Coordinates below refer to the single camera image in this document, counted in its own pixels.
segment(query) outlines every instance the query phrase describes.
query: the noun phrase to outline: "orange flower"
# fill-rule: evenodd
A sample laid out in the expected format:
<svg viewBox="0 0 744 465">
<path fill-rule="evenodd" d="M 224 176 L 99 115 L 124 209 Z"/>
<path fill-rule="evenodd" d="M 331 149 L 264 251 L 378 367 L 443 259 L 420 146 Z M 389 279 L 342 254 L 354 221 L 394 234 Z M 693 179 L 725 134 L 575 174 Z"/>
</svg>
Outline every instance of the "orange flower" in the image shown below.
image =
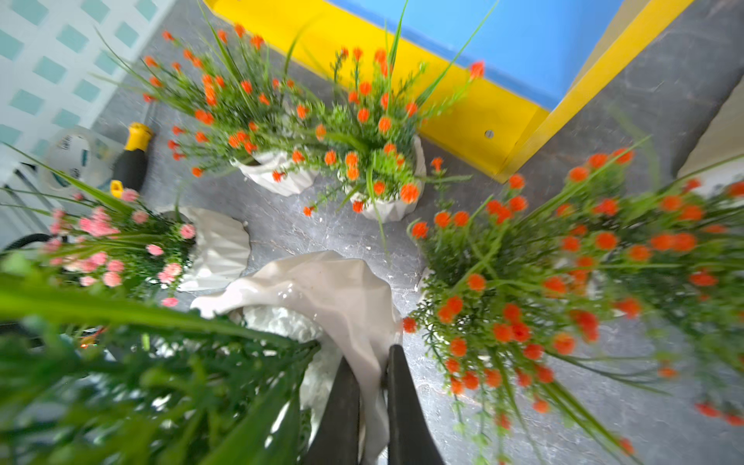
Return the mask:
<svg viewBox="0 0 744 465">
<path fill-rule="evenodd" d="M 444 366 L 447 368 L 447 371 L 452 374 L 455 374 L 458 371 L 460 371 L 460 362 L 458 362 L 455 359 L 447 359 L 447 361 L 444 362 Z"/>
<path fill-rule="evenodd" d="M 565 203 L 556 208 L 557 217 L 566 217 L 574 212 L 574 207 L 571 204 Z"/>
<path fill-rule="evenodd" d="M 524 323 L 513 324 L 512 334 L 514 335 L 514 340 L 517 342 L 527 342 L 532 336 L 532 334 L 530 333 L 530 327 Z"/>
<path fill-rule="evenodd" d="M 551 276 L 542 283 L 545 292 L 549 297 L 556 297 L 565 294 L 565 283 L 557 276 Z"/>
<path fill-rule="evenodd" d="M 261 36 L 253 36 L 251 37 L 251 44 L 256 48 L 256 50 L 259 50 L 261 48 L 261 45 L 263 45 L 265 41 L 263 40 L 263 37 Z"/>
<path fill-rule="evenodd" d="M 641 303 L 632 297 L 626 297 L 622 301 L 615 302 L 615 308 L 625 313 L 628 319 L 636 319 L 641 314 Z"/>
<path fill-rule="evenodd" d="M 499 373 L 496 370 L 489 370 L 486 368 L 484 370 L 484 374 L 486 375 L 486 384 L 492 388 L 497 388 L 501 385 L 501 373 Z"/>
<path fill-rule="evenodd" d="M 400 199 L 405 203 L 411 204 L 418 200 L 419 191 L 416 184 L 406 184 L 400 188 Z"/>
<path fill-rule="evenodd" d="M 658 251 L 666 251 L 674 246 L 674 236 L 668 233 L 659 234 L 652 237 L 649 244 Z"/>
<path fill-rule="evenodd" d="M 509 209 L 513 212 L 525 210 L 528 206 L 529 203 L 523 196 L 516 196 L 509 200 Z"/>
<path fill-rule="evenodd" d="M 665 196 L 661 199 L 658 207 L 662 211 L 677 211 L 682 207 L 682 198 L 680 196 Z"/>
<path fill-rule="evenodd" d="M 618 201 L 613 199 L 604 199 L 599 205 L 594 207 L 592 211 L 596 215 L 605 214 L 608 217 L 613 217 L 618 214 Z"/>
<path fill-rule="evenodd" d="M 679 214 L 677 219 L 680 221 L 700 221 L 704 215 L 705 212 L 699 206 L 685 205 L 682 207 L 682 212 Z"/>
<path fill-rule="evenodd" d="M 470 220 L 470 215 L 466 211 L 459 211 L 455 214 L 455 225 L 461 228 Z"/>
<path fill-rule="evenodd" d="M 432 160 L 432 166 L 434 167 L 434 172 L 435 173 L 441 172 L 441 170 L 442 170 L 442 163 L 443 162 L 444 162 L 444 160 L 442 159 L 442 157 L 437 157 L 437 158 L 435 158 L 435 159 Z"/>
<path fill-rule="evenodd" d="M 521 174 L 514 174 L 509 178 L 509 188 L 522 189 L 525 186 L 525 178 Z"/>
<path fill-rule="evenodd" d="M 602 231 L 594 238 L 594 244 L 600 250 L 612 250 L 618 246 L 618 237 L 608 231 Z"/>
<path fill-rule="evenodd" d="M 504 320 L 511 324 L 519 323 L 522 319 L 522 309 L 515 304 L 504 305 Z"/>
<path fill-rule="evenodd" d="M 543 399 L 538 399 L 532 404 L 532 408 L 539 414 L 547 414 L 551 410 L 551 405 Z"/>
<path fill-rule="evenodd" d="M 366 123 L 370 119 L 370 111 L 366 108 L 360 109 L 356 113 L 356 119 L 359 120 L 360 123 Z"/>
<path fill-rule="evenodd" d="M 674 236 L 672 248 L 677 252 L 689 252 L 697 247 L 697 239 L 690 233 L 678 233 Z"/>
<path fill-rule="evenodd" d="M 540 344 L 530 344 L 525 347 L 523 354 L 530 360 L 540 360 L 545 350 Z"/>
<path fill-rule="evenodd" d="M 471 391 L 478 389 L 478 377 L 472 371 L 465 372 L 463 383 L 465 384 L 465 387 Z"/>
<path fill-rule="evenodd" d="M 569 252 L 578 252 L 581 249 L 581 241 L 574 236 L 566 236 L 561 241 L 561 248 Z"/>
<path fill-rule="evenodd" d="M 514 334 L 512 333 L 511 326 L 509 326 L 508 324 L 494 324 L 493 336 L 496 338 L 496 341 L 504 343 L 507 343 L 514 339 Z"/>
<path fill-rule="evenodd" d="M 450 381 L 452 383 L 452 386 L 451 386 L 452 393 L 455 396 L 459 396 L 460 394 L 462 394 L 464 392 L 462 381 L 460 381 L 459 379 L 455 378 L 454 376 L 450 379 Z"/>
<path fill-rule="evenodd" d="M 325 155 L 325 162 L 328 166 L 336 164 L 336 152 L 328 150 Z"/>
<path fill-rule="evenodd" d="M 568 333 L 558 333 L 553 337 L 553 348 L 561 355 L 570 355 L 575 347 L 576 341 Z"/>
<path fill-rule="evenodd" d="M 587 163 L 592 169 L 599 170 L 607 163 L 608 158 L 609 155 L 607 155 L 606 153 L 595 153 L 594 155 L 589 157 Z"/>
<path fill-rule="evenodd" d="M 478 61 L 470 65 L 470 80 L 480 79 L 486 72 L 486 63 Z"/>
<path fill-rule="evenodd" d="M 550 368 L 544 367 L 542 365 L 537 365 L 536 369 L 537 369 L 537 380 L 540 381 L 542 384 L 549 384 L 555 380 L 553 371 Z"/>
<path fill-rule="evenodd" d="M 377 181 L 374 183 L 374 193 L 376 196 L 381 196 L 385 192 L 385 183 L 382 181 Z"/>
<path fill-rule="evenodd" d="M 437 226 L 444 229 L 447 226 L 449 226 L 449 222 L 452 219 L 449 212 L 447 211 L 440 211 L 434 216 L 434 223 L 436 223 Z"/>
<path fill-rule="evenodd" d="M 647 262 L 651 258 L 651 249 L 635 244 L 628 248 L 628 258 L 634 262 Z"/>
<path fill-rule="evenodd" d="M 393 126 L 393 122 L 390 121 L 390 118 L 388 118 L 387 116 L 383 116 L 382 118 L 379 119 L 379 123 L 377 124 L 377 129 L 379 129 L 379 131 L 382 134 L 385 134 L 387 131 L 390 130 L 392 126 Z"/>
<path fill-rule="evenodd" d="M 568 178 L 573 182 L 585 181 L 589 177 L 589 170 L 584 167 L 575 167 L 568 172 Z"/>
<path fill-rule="evenodd" d="M 369 93 L 372 91 L 372 84 L 368 82 L 363 82 L 359 84 L 359 93 L 364 95 L 365 97 L 369 95 Z"/>
<path fill-rule="evenodd" d="M 478 273 L 473 273 L 467 277 L 467 285 L 471 290 L 483 292 L 486 290 L 486 278 Z"/>
<path fill-rule="evenodd" d="M 419 221 L 411 229 L 411 236 L 416 239 L 426 239 L 426 234 L 429 232 L 429 227 L 426 223 Z"/>
<path fill-rule="evenodd" d="M 350 181 L 356 181 L 359 179 L 359 169 L 357 167 L 349 167 L 346 170 L 346 177 L 349 178 Z"/>
<path fill-rule="evenodd" d="M 301 120 L 307 118 L 307 107 L 304 105 L 297 105 L 297 118 Z"/>
<path fill-rule="evenodd" d="M 628 150 L 628 149 L 617 149 L 617 150 L 615 150 L 612 153 L 612 158 L 615 158 L 618 155 L 619 155 L 619 157 L 615 159 L 615 163 L 617 163 L 617 164 L 628 164 L 631 161 L 633 161 L 633 157 L 635 156 L 635 152 L 633 152 L 632 150 Z"/>
<path fill-rule="evenodd" d="M 416 114 L 418 111 L 418 105 L 416 102 L 409 102 L 405 105 L 405 115 L 409 118 Z"/>
</svg>

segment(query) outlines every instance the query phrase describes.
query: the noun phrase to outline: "blue panel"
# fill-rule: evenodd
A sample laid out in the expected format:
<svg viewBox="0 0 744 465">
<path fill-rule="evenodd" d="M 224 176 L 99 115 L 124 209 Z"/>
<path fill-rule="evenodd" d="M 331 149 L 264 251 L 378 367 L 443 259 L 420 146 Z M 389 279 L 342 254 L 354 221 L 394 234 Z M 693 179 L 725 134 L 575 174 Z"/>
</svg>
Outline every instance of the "blue panel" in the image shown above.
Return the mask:
<svg viewBox="0 0 744 465">
<path fill-rule="evenodd" d="M 494 0 L 410 0 L 403 37 L 445 60 L 460 47 Z M 403 1 L 330 0 L 394 31 Z M 494 83 L 545 107 L 563 99 L 622 0 L 501 0 L 458 64 L 486 62 Z"/>
<path fill-rule="evenodd" d="M 67 69 L 57 62 L 54 62 L 47 57 L 42 57 L 33 69 L 33 72 L 43 77 L 47 81 L 55 84 L 59 84 L 62 77 L 65 76 Z"/>
<path fill-rule="evenodd" d="M 47 7 L 40 4 L 38 0 L 13 0 L 10 9 L 37 26 L 49 13 Z"/>
<path fill-rule="evenodd" d="M 85 0 L 80 9 L 88 13 L 88 15 L 95 19 L 99 24 L 103 22 L 106 15 L 109 14 L 109 7 L 106 6 L 101 0 Z"/>
<path fill-rule="evenodd" d="M 57 35 L 57 40 L 67 45 L 72 51 L 82 51 L 88 43 L 88 38 L 70 25 L 66 25 Z"/>
<path fill-rule="evenodd" d="M 23 42 L 6 34 L 4 31 L 0 31 L 0 55 L 13 61 L 22 48 Z"/>
<path fill-rule="evenodd" d="M 152 0 L 140 0 L 135 5 L 135 8 L 137 8 L 137 11 L 139 11 L 147 21 L 151 20 L 158 11 L 158 7 L 155 6 Z"/>
</svg>

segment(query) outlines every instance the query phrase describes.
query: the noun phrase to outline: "pink flower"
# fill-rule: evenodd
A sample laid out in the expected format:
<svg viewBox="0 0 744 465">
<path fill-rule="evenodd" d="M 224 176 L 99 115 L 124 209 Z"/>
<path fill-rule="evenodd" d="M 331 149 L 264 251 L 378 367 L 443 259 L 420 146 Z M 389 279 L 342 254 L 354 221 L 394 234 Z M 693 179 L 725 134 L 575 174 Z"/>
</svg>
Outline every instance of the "pink flower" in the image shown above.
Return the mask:
<svg viewBox="0 0 744 465">
<path fill-rule="evenodd" d="M 178 263 L 168 263 L 165 268 L 163 268 L 163 273 L 171 276 L 178 276 L 182 271 L 183 268 Z"/>
<path fill-rule="evenodd" d="M 121 193 L 121 199 L 125 202 L 134 202 L 139 199 L 139 192 L 134 189 L 124 189 Z"/>
<path fill-rule="evenodd" d="M 118 273 L 106 272 L 103 273 L 103 283 L 108 287 L 116 287 L 121 284 L 121 276 Z"/>
<path fill-rule="evenodd" d="M 193 225 L 183 225 L 181 226 L 181 237 L 184 239 L 193 239 L 194 236 L 196 236 L 196 228 L 194 228 Z"/>
<path fill-rule="evenodd" d="M 175 297 L 164 298 L 161 302 L 164 307 L 175 307 L 179 303 L 179 299 Z"/>
<path fill-rule="evenodd" d="M 93 278 L 92 276 L 82 276 L 80 278 L 80 285 L 84 287 L 91 286 L 93 283 L 98 281 L 96 278 Z"/>
<path fill-rule="evenodd" d="M 124 271 L 124 262 L 121 260 L 111 260 L 109 261 L 109 264 L 106 265 L 106 269 L 110 272 L 121 273 Z"/>
<path fill-rule="evenodd" d="M 172 284 L 176 280 L 176 277 L 169 275 L 166 272 L 159 272 L 158 280 L 163 284 Z"/>
<path fill-rule="evenodd" d="M 138 225 L 146 222 L 148 218 L 150 218 L 150 215 L 148 215 L 147 212 L 144 210 L 137 210 L 132 214 L 132 221 L 137 223 Z"/>
<path fill-rule="evenodd" d="M 90 257 L 90 261 L 95 263 L 96 266 L 101 266 L 106 262 L 106 260 L 108 260 L 108 258 L 109 256 L 106 255 L 106 252 L 98 252 Z"/>
<path fill-rule="evenodd" d="M 163 255 L 163 249 L 160 248 L 160 246 L 156 246 L 155 244 L 147 244 L 147 247 L 145 248 L 150 253 L 150 255 L 155 255 L 156 257 Z"/>
</svg>

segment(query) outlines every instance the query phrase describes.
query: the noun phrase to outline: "white geometric vase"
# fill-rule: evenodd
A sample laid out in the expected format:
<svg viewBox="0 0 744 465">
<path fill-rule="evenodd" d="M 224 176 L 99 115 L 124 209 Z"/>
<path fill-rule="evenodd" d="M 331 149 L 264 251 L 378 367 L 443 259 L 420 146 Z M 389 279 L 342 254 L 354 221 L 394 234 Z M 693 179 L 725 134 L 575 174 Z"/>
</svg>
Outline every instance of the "white geometric vase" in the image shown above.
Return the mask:
<svg viewBox="0 0 744 465">
<path fill-rule="evenodd" d="M 273 193 L 283 196 L 291 196 L 302 192 L 312 186 L 317 171 L 297 170 L 282 176 L 279 182 L 274 180 L 274 172 L 283 172 L 293 164 L 289 160 L 289 154 L 283 150 L 255 153 L 253 158 L 258 161 L 257 165 L 242 164 L 233 160 L 231 164 L 237 167 L 246 178 Z"/>
<path fill-rule="evenodd" d="M 365 261 L 322 251 L 275 260 L 221 292 L 196 298 L 191 308 L 210 318 L 255 305 L 283 307 L 304 315 L 341 349 L 362 393 L 363 463 L 376 463 L 390 436 L 382 378 L 388 350 L 401 340 L 402 329 L 390 286 Z M 335 367 L 328 375 L 331 380 L 334 374 Z"/>
</svg>

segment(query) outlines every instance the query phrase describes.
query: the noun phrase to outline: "gray floor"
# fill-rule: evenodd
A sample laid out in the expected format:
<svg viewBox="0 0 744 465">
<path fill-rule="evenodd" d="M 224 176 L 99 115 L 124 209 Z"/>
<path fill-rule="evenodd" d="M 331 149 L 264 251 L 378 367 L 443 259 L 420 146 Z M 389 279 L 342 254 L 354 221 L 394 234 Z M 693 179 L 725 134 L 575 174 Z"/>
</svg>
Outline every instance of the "gray floor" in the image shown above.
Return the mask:
<svg viewBox="0 0 744 465">
<path fill-rule="evenodd" d="M 193 44 L 199 42 L 200 34 L 208 33 L 193 0 L 178 2 L 161 27 Z M 145 54 L 162 62 L 182 61 L 159 35 L 147 46 Z M 605 112 L 609 103 L 618 105 L 636 125 L 655 136 L 662 175 L 666 180 L 671 179 L 741 78 L 743 68 L 744 2 L 696 1 L 522 168 L 530 202 L 539 205 L 555 194 L 568 169 L 592 153 L 628 143 L 629 138 Z M 327 86 L 311 73 L 299 67 L 292 73 L 318 93 L 328 92 Z M 120 90 L 94 129 L 124 141 L 126 126 L 138 118 L 142 107 L 140 95 Z M 190 165 L 174 161 L 166 146 L 168 129 L 174 124 L 191 124 L 186 120 L 171 109 L 158 108 L 161 135 L 151 146 L 151 166 L 143 192 L 153 207 L 172 203 L 176 186 L 186 180 L 189 184 L 182 197 L 183 205 L 210 208 L 248 221 L 253 245 L 249 272 L 275 258 L 332 249 L 347 257 L 366 260 L 376 274 L 390 283 L 395 304 L 403 314 L 415 307 L 419 295 L 414 287 L 424 263 L 405 235 L 408 219 L 385 226 L 391 264 L 379 243 L 377 224 L 357 216 L 350 208 L 338 214 L 334 213 L 334 207 L 322 208 L 312 219 L 303 216 L 302 207 L 321 191 L 322 181 L 300 196 L 289 198 L 270 194 L 244 181 L 239 173 L 222 178 L 206 176 L 195 181 L 189 172 Z M 424 148 L 428 160 L 443 156 L 451 174 L 473 175 L 470 183 L 451 190 L 460 208 L 473 209 L 500 189 L 490 178 L 432 144 L 425 142 Z M 642 161 L 632 168 L 631 191 L 647 188 L 645 172 Z M 427 189 L 411 218 L 430 218 L 433 213 L 434 191 Z M 638 328 L 626 321 L 603 326 L 601 331 L 603 347 L 617 355 L 635 355 L 650 349 Z M 444 458 L 451 465 L 472 463 L 476 448 L 469 439 L 453 432 L 451 401 L 443 389 L 442 376 L 424 356 L 420 338 L 406 337 L 405 351 L 427 420 Z M 690 377 L 683 376 L 668 386 L 674 397 L 657 397 L 586 373 L 579 376 L 565 366 L 556 368 L 560 379 L 592 412 L 611 430 L 632 440 L 646 464 L 744 463 L 742 429 L 731 429 L 720 421 L 699 416 L 692 408 L 698 390 Z M 744 399 L 741 387 L 735 394 Z M 470 403 L 469 410 L 475 412 L 474 403 Z M 592 440 L 576 429 L 564 428 L 558 417 L 527 415 L 532 434 L 548 463 L 613 463 Z M 521 431 L 514 431 L 507 451 L 515 464 L 538 463 Z"/>
</svg>

